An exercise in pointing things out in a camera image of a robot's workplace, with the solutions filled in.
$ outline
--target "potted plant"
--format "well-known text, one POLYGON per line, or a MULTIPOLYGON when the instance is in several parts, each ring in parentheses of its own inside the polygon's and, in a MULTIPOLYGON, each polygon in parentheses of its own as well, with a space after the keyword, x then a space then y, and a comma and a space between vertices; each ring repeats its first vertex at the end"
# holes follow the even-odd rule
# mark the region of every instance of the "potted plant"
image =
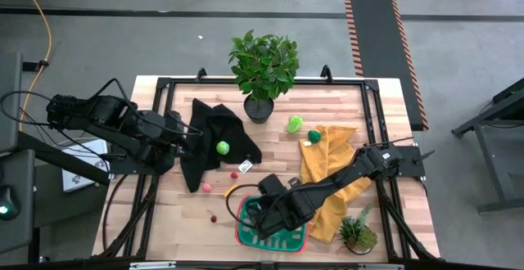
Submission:
POLYGON ((371 205, 366 205, 360 212, 359 217, 345 217, 342 219, 341 239, 354 254, 368 254, 377 244, 377 234, 366 226, 366 217, 370 209, 371 205))
POLYGON ((253 38, 253 29, 244 38, 233 38, 233 49, 229 63, 237 76, 235 83, 242 94, 249 94, 244 101, 244 110, 250 119, 262 124, 273 112, 273 100, 286 94, 293 87, 296 70, 296 42, 287 37, 272 34, 253 38))

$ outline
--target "yellow cable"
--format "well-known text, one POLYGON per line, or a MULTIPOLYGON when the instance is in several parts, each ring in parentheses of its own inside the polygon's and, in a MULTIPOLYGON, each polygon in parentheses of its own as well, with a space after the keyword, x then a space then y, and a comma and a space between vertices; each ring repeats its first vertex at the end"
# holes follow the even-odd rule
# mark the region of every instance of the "yellow cable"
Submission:
MULTIPOLYGON (((40 12, 40 15, 42 16, 42 19, 43 19, 43 23, 46 25, 46 29, 47 29, 47 38, 49 40, 49 43, 47 45, 46 56, 43 58, 45 61, 47 61, 47 59, 49 58, 49 54, 51 53, 51 45, 52 45, 51 29, 49 28, 49 24, 47 22, 46 16, 43 14, 43 11, 40 8, 40 5, 38 4, 38 1, 33 0, 33 3, 36 6, 36 8, 38 9, 38 12, 40 12)), ((36 84, 36 82, 38 81, 38 79, 40 78, 40 75, 43 72, 43 68, 45 68, 45 66, 44 65, 40 65, 40 69, 38 70, 38 73, 34 77, 33 82, 31 83, 31 86, 29 87, 30 91, 33 91, 33 87, 36 84)), ((25 97, 24 105, 22 106, 22 110, 24 110, 24 111, 25 111, 25 107, 27 106, 27 103, 29 102, 29 97, 30 97, 29 94, 27 94, 27 96, 25 97)), ((22 115, 21 115, 20 119, 24 119, 24 113, 23 112, 22 112, 22 115)), ((20 131, 23 131, 22 123, 20 123, 20 131)))

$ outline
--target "hazard stripe tape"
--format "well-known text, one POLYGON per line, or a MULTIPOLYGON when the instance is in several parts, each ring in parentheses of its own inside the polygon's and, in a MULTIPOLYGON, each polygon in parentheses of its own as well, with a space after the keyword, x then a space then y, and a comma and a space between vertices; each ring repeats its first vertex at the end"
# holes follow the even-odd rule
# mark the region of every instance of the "hazard stripe tape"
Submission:
POLYGON ((355 27, 355 17, 353 16, 351 0, 344 0, 344 8, 346 9, 347 27, 350 30, 351 53, 353 54, 355 73, 359 77, 363 77, 364 72, 362 70, 362 60, 360 59, 359 38, 357 37, 357 28, 355 27))
POLYGON ((399 26, 400 41, 404 47, 404 53, 406 54, 406 60, 409 67, 409 74, 411 75, 411 82, 413 83, 413 89, 415 91, 415 96, 417 97, 418 110, 422 118, 422 130, 426 131, 428 129, 426 111, 424 110, 422 95, 420 93, 420 87, 418 86, 417 75, 415 74, 415 69, 411 60, 411 54, 409 53, 408 40, 406 39, 404 26, 402 25, 402 20, 400 19, 399 7, 396 4, 396 0, 391 0, 391 5, 393 6, 393 12, 395 13, 396 24, 399 26))

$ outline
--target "green basket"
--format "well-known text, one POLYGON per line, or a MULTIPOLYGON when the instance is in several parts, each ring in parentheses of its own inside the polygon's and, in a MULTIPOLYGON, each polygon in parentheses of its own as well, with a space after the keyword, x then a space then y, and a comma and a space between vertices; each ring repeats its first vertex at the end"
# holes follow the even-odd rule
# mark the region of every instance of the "green basket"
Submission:
MULTIPOLYGON (((246 200, 255 200, 260 196, 245 197, 239 208, 237 216, 246 223, 251 223, 247 216, 246 200)), ((307 225, 304 224, 296 230, 289 232, 286 229, 273 234, 268 239, 261 241, 255 233, 255 229, 237 223, 237 241, 242 245, 248 245, 262 250, 277 250, 284 252, 301 252, 307 245, 307 225)))

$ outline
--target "concrete floor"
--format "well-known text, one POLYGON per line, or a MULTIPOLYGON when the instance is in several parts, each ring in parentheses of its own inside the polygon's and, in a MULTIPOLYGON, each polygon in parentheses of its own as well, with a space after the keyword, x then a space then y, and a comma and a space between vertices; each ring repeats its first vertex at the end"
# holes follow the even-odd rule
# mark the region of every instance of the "concrete floor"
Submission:
MULTIPOLYGON (((39 1, 45 7, 99 9, 343 12, 342 0, 39 1)), ((406 14, 524 14, 524 0, 398 2, 400 12, 406 14)), ((32 5, 30 0, 0 0, 0 4, 32 5)), ((200 67, 210 74, 228 74, 230 38, 248 29, 295 39, 300 49, 299 75, 317 75, 323 64, 329 64, 335 76, 355 74, 344 20, 51 16, 49 21, 52 65, 35 89, 46 95, 86 97, 113 77, 130 92, 138 74, 195 74, 200 67)), ((523 76, 524 23, 406 22, 404 28, 430 124, 428 132, 415 137, 423 151, 436 149, 425 167, 441 255, 453 262, 522 268, 524 210, 477 214, 477 205, 495 200, 495 190, 473 134, 459 140, 449 131, 523 76)), ((29 61, 42 58, 47 46, 38 16, 0 15, 0 40, 0 51, 20 51, 29 61)), ((24 74, 26 88, 32 78, 24 74)), ((43 120, 44 106, 33 99, 29 113, 43 120)), ((32 128, 27 132, 37 134, 32 128)), ((46 228, 42 253, 55 260, 88 257, 100 213, 46 228)), ((5 254, 0 264, 22 263, 24 257, 23 250, 5 254)))

